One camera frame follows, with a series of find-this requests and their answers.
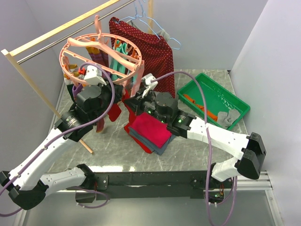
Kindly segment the pink round clip hanger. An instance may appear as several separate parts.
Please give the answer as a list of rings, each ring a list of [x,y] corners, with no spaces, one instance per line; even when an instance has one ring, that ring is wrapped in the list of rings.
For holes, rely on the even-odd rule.
[[[76,58],[83,63],[99,65],[108,72],[114,83],[124,87],[139,88],[144,61],[139,48],[130,40],[118,35],[103,33],[99,16],[94,20],[95,33],[68,38],[59,54],[59,62],[66,85],[91,85],[88,69],[80,69],[69,59]]]

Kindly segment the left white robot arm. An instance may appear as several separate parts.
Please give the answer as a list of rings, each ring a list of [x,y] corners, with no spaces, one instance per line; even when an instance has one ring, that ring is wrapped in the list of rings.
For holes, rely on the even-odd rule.
[[[0,173],[0,184],[16,205],[30,210],[57,191],[94,187],[95,174],[85,164],[55,174],[47,171],[64,151],[93,129],[100,116],[104,117],[121,100],[122,91],[123,86],[108,81],[85,86],[37,149],[18,167]]]

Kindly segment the purple orange striped sock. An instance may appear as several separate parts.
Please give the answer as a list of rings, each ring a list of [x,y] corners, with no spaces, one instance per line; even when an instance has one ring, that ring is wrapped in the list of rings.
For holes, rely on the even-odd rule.
[[[71,88],[71,93],[73,97],[73,101],[76,101],[77,94],[79,94],[83,89],[83,85],[79,84],[78,86],[73,85]]]

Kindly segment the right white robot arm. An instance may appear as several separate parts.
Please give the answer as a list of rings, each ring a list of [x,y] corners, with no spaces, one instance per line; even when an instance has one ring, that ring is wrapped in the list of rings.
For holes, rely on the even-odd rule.
[[[239,134],[205,123],[201,118],[180,110],[177,100],[166,92],[155,94],[151,91],[144,97],[127,98],[124,103],[136,115],[146,113],[167,124],[167,130],[173,135],[211,144],[232,155],[229,160],[210,165],[206,177],[210,187],[217,188],[223,181],[235,176],[259,179],[266,156],[259,134]]]

